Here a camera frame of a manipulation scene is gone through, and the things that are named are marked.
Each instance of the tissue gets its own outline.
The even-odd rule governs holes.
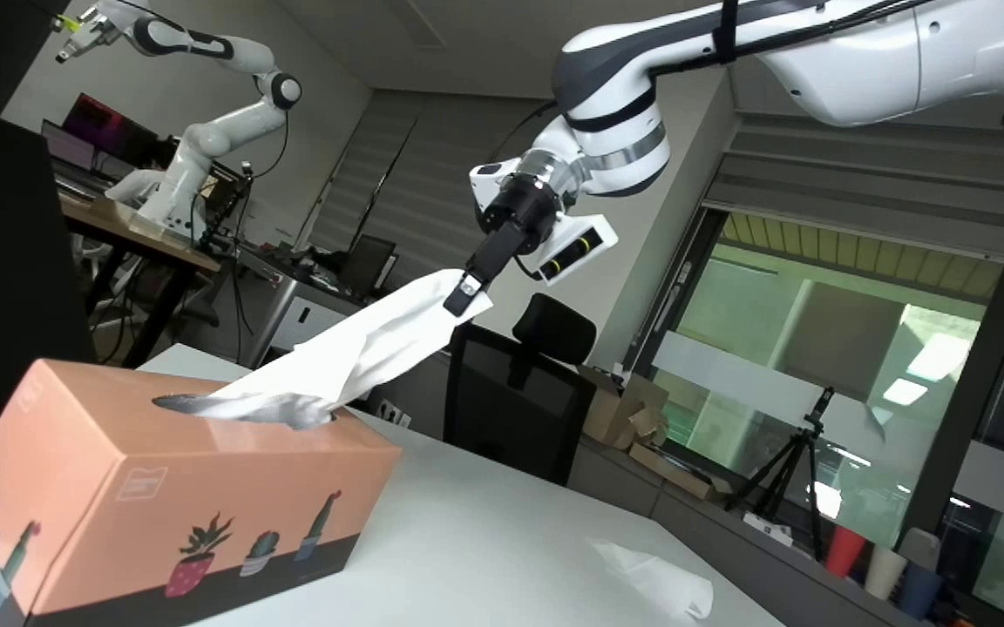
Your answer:
[[[330,412],[426,361],[462,323],[493,309],[487,295],[479,295],[462,318],[444,309],[462,279],[462,270],[414,279],[208,396],[160,404],[221,421],[318,428]]]

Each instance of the white table surface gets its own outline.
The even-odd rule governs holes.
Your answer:
[[[191,347],[153,374],[233,380],[246,371]],[[365,417],[403,445],[347,573],[201,620],[201,627],[773,627],[745,591],[651,518],[528,476],[407,428]],[[680,574],[638,574],[659,558]],[[712,617],[683,613],[712,582]]]

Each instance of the black cable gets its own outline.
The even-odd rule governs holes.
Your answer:
[[[246,279],[246,270],[236,266],[229,271],[233,286],[229,286],[229,295],[233,295],[233,361],[246,361],[246,332],[254,336],[254,323],[247,318],[247,302],[246,302],[246,289],[242,289],[242,279]]]
[[[370,188],[370,199],[365,199],[365,210],[363,210],[363,216],[361,216],[361,222],[356,222],[356,234],[351,234],[348,250],[361,243],[361,238],[363,238],[363,230],[365,230],[365,222],[370,222],[370,216],[375,216],[375,210],[376,210],[376,199],[382,199],[384,188],[390,185],[390,178],[396,178],[396,171],[398,171],[398,164],[403,164],[403,157],[404,157],[414,128],[419,128],[422,120],[426,120],[426,107],[428,107],[428,100],[422,100],[422,107],[414,113],[414,120],[412,120],[407,134],[403,136],[396,157],[386,160],[386,171],[384,171],[384,173],[376,178],[376,185]]]
[[[702,57],[702,58],[670,64],[670,66],[651,69],[651,77],[702,69],[702,66],[724,66],[724,64],[743,58],[743,57],[762,57],[762,53],[773,53],[773,50],[805,46],[805,41],[815,41],[815,39],[831,39],[831,36],[841,36],[841,33],[850,33],[850,27],[865,27],[865,25],[887,21],[893,15],[903,15],[903,10],[913,10],[913,6],[923,6],[923,5],[931,5],[931,0],[881,0],[875,6],[865,6],[857,15],[848,15],[848,19],[836,19],[836,21],[827,21],[827,25],[780,33],[780,36],[771,36],[771,39],[762,39],[762,41],[749,41],[749,46],[735,41],[735,50],[728,57],[712,53],[712,57]]]
[[[125,327],[128,327],[128,306],[125,306],[125,293],[122,299],[116,302],[122,306],[122,320],[118,320],[118,336],[116,336],[116,347],[107,356],[102,356],[99,361],[113,361],[118,351],[122,351],[122,342],[125,342]]]
[[[246,238],[246,222],[247,222],[251,193],[254,193],[254,188],[247,188],[246,199],[242,199],[242,207],[229,213],[229,216],[233,216],[233,238],[236,238],[236,242],[247,242],[247,238]]]
[[[735,53],[735,33],[741,33],[741,0],[721,0],[721,19],[714,39],[720,64],[731,64]]]
[[[265,173],[272,173],[284,164],[284,157],[289,154],[289,141],[292,141],[289,128],[292,128],[292,116],[287,113],[287,136],[284,136],[278,157],[265,171],[257,171],[254,183],[262,183]]]
[[[540,281],[540,271],[532,271],[522,259],[512,259],[515,270],[522,270],[522,277],[532,277],[533,281]]]
[[[330,195],[330,188],[335,188],[335,171],[330,171],[328,185],[318,193],[318,199],[307,207],[307,213],[304,213],[304,221],[299,221],[299,230],[292,234],[292,250],[299,249],[304,230],[315,222],[318,207],[324,207],[324,199]]]
[[[549,116],[552,107],[558,107],[558,104],[549,100],[549,104],[537,104],[533,113],[528,113],[528,116],[493,147],[493,154],[485,157],[485,164],[498,160],[504,147],[505,147],[515,134],[522,134],[532,121],[537,121],[540,116]]]

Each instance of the potted plant illustration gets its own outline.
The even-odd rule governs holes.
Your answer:
[[[278,532],[262,532],[246,562],[246,567],[236,573],[242,580],[254,580],[257,573],[265,573],[265,563],[272,562],[272,555],[278,552]]]
[[[12,595],[14,595],[12,584],[14,584],[14,580],[17,580],[17,573],[23,573],[25,558],[27,558],[27,545],[33,545],[40,532],[42,532],[42,526],[40,526],[40,523],[27,523],[25,532],[23,532],[23,541],[17,541],[14,552],[12,552],[6,563],[0,567],[0,611],[12,604]]]
[[[221,516],[214,516],[208,526],[191,526],[190,547],[183,547],[184,562],[168,580],[165,595],[168,599],[183,599],[191,589],[200,589],[201,580],[208,574],[214,562],[217,562],[217,547],[227,545],[227,541],[229,541],[229,518],[221,523]]]

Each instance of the wall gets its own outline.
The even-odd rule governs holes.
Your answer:
[[[361,85],[299,21],[272,0],[214,0],[177,5],[153,0],[153,10],[217,36],[246,36],[277,50],[278,66],[304,79],[304,100],[292,107],[289,154],[257,183],[246,234],[251,242],[292,242],[318,193],[324,188],[348,134],[356,128],[370,87]],[[95,50],[83,58],[57,66],[50,39],[14,91],[3,120],[42,128],[42,120],[63,121],[81,91],[149,127],[153,134],[183,134],[190,121],[217,120],[257,98],[247,77],[214,58],[168,57],[143,58],[125,41]],[[254,141],[227,157],[251,160],[265,171],[284,147],[284,134]]]
[[[532,295],[549,293],[599,327],[588,361],[615,366],[629,356],[735,128],[721,69],[662,79],[659,107],[673,144],[670,171],[635,199],[581,199],[576,207],[576,216],[604,213],[621,243],[556,289],[537,289],[508,266],[493,286],[494,309],[479,318],[482,327],[508,336]]]

